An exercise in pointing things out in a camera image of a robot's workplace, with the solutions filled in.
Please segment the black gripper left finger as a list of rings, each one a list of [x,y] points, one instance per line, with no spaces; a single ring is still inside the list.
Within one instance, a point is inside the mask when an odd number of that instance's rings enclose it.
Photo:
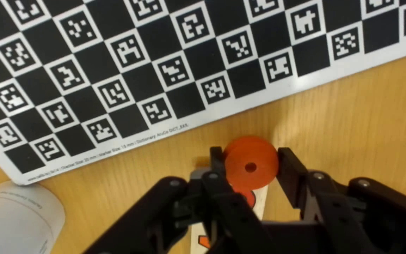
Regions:
[[[276,244],[265,223],[215,165],[190,179],[165,176],[124,211],[83,254],[167,254],[199,221],[208,232],[206,254],[273,254]]]

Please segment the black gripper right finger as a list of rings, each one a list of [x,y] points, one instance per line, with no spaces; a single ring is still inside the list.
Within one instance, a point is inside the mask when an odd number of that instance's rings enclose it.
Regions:
[[[277,182],[328,254],[406,254],[406,194],[368,176],[347,184],[277,149]]]

